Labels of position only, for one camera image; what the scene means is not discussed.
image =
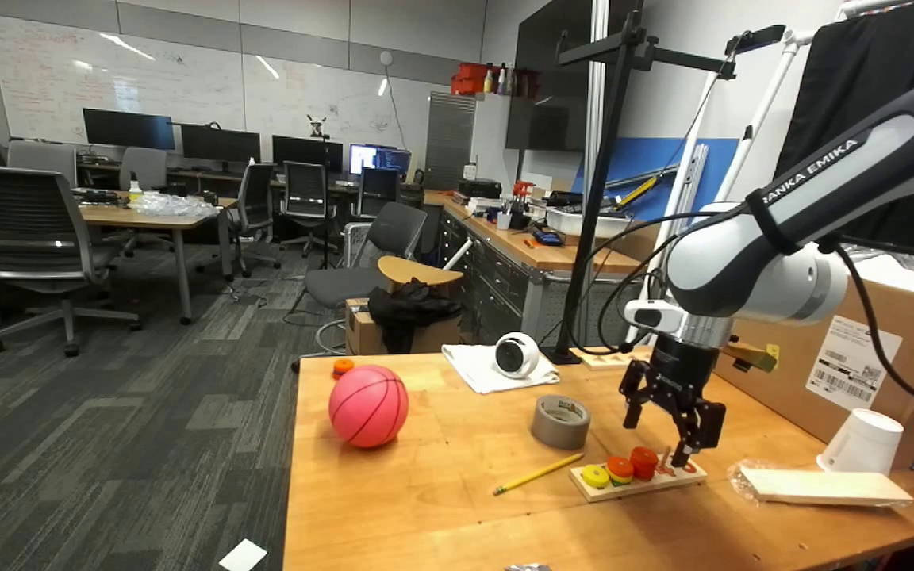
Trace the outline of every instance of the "desk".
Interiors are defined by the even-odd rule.
[[[184,230],[195,229],[206,219],[220,219],[220,249],[223,249],[223,274],[231,274],[231,236],[226,216],[158,216],[158,211],[132,211],[114,201],[82,201],[79,216],[85,226],[100,229],[150,229],[150,230],[170,230],[173,241],[173,280],[177,280],[177,302],[182,302],[182,323],[194,320],[194,296],[191,274],[184,264]]]
[[[408,418],[385,450],[330,439],[332,358],[299,375],[284,566],[831,566],[914,544],[914,500],[899,509],[758,504],[731,484],[741,461],[813,467],[825,446],[722,381],[706,396],[731,404],[717,450],[696,456],[705,484],[585,504],[572,476],[551,473],[500,499],[494,484],[566,452],[531,437],[540,392],[585,401],[593,434],[614,452],[672,445],[660,411],[638,434],[620,429],[620,370],[561,367],[561,382],[479,396],[440,354],[357,358],[394,367],[408,385]],[[586,437],[585,461],[602,461]],[[896,473],[914,493],[914,473]]]
[[[440,248],[451,255],[467,236],[471,248],[462,261],[467,274],[467,323],[494,343],[500,334],[522,330],[540,345],[555,345],[561,305],[572,284],[572,268],[577,245],[567,236],[561,248],[536,245],[522,229],[494,229],[486,219],[470,216],[460,201],[445,198],[440,190],[427,190],[426,201],[445,210]],[[629,254],[595,254],[593,283],[582,296],[582,323],[586,323],[577,340],[585,345],[598,343],[595,314],[613,296],[614,283],[635,268],[638,261]],[[605,326],[608,340],[626,334],[626,323]]]

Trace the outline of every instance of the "cardboard box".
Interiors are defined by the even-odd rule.
[[[881,330],[886,354],[914,385],[914,268],[890,255],[858,264]],[[846,418],[849,404],[880,409],[903,426],[896,468],[914,468],[914,396],[886,378],[867,335],[867,318],[854,283],[846,283],[836,314],[825,323],[749,320],[732,323],[740,343],[778,343],[780,360],[771,375],[740,370],[725,354],[717,375],[825,445]]]
[[[371,320],[364,299],[346,302],[346,353],[349,354],[388,354],[385,330]],[[438,353],[445,343],[462,343],[460,318],[438,320],[415,334],[412,353]]]

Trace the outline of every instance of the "black stand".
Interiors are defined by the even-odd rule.
[[[582,229],[582,241],[577,241],[572,287],[566,296],[559,340],[555,340],[555,349],[548,354],[555,363],[575,360],[572,335],[575,335],[577,305],[582,305],[582,292],[585,292],[585,274],[590,265],[593,229],[595,229],[595,216],[602,207],[605,180],[608,180],[608,155],[613,155],[613,143],[620,137],[620,118],[623,118],[623,105],[626,105],[629,72],[631,69],[650,69],[653,59],[663,59],[663,64],[677,64],[677,66],[710,69],[721,78],[737,76],[732,59],[710,59],[710,57],[696,57],[696,54],[657,47],[657,37],[650,37],[648,29],[640,29],[640,13],[631,13],[623,21],[620,35],[608,35],[602,42],[559,54],[559,64],[566,66],[566,64],[582,64],[582,59],[598,59],[605,54],[614,54],[614,69],[613,69],[613,88],[605,90],[608,105],[602,111],[602,140],[598,140],[593,171],[590,171],[590,186],[585,196],[585,229]]]

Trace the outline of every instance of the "screen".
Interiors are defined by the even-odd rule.
[[[371,143],[354,143],[349,151],[349,171],[357,176],[361,167],[378,167],[378,171],[401,171],[407,176],[408,151],[394,149],[394,146],[371,146]]]
[[[85,140],[112,146],[173,149],[170,118],[82,108]]]
[[[182,151],[191,157],[248,160],[259,157],[259,137],[245,128],[182,126]]]
[[[272,160],[316,160],[337,176],[342,174],[342,143],[272,137]]]

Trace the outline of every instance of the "table leg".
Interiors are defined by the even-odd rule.
[[[191,296],[191,274],[186,274],[186,264],[184,264],[182,229],[173,229],[173,272],[177,272],[182,323],[194,323],[194,296]]]
[[[223,249],[223,274],[231,283],[231,229],[227,229],[227,211],[215,216],[215,236],[220,236],[220,249]]]

